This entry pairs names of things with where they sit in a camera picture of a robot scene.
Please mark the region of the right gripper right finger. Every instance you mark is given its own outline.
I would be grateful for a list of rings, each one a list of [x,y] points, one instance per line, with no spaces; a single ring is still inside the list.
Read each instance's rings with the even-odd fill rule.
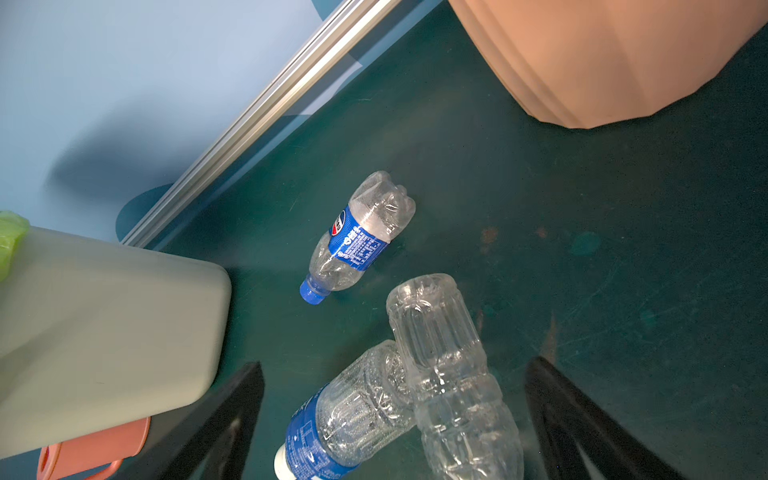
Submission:
[[[526,367],[525,395],[549,478],[589,479],[585,458],[606,479],[683,477],[541,356]]]

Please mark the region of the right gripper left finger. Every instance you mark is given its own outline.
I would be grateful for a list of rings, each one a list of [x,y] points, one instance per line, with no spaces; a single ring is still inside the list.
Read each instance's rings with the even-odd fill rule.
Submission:
[[[249,362],[206,396],[178,425],[116,479],[240,479],[265,391],[261,364]]]

